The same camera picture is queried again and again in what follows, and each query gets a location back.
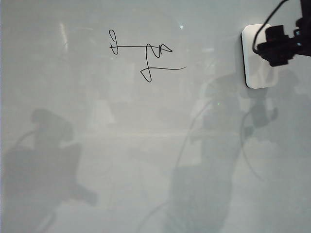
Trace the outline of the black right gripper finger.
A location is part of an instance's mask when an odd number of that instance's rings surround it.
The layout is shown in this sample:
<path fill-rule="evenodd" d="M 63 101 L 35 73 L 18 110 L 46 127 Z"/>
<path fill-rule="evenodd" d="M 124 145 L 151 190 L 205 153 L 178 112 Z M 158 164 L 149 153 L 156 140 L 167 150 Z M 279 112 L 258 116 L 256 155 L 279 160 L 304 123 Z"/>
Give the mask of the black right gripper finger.
<path fill-rule="evenodd" d="M 269 62 L 271 67 L 287 65 L 294 56 L 293 39 L 284 32 L 283 25 L 265 29 L 265 42 L 257 45 L 262 59 Z"/>

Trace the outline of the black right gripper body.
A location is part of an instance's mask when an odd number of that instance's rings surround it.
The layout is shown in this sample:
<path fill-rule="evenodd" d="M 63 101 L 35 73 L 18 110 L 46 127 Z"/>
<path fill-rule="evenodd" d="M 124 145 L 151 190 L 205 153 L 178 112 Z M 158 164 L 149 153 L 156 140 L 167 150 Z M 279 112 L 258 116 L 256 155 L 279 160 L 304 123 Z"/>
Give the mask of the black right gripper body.
<path fill-rule="evenodd" d="M 301 0 L 302 17 L 296 21 L 298 29 L 294 30 L 294 56 L 311 55 L 311 1 Z"/>

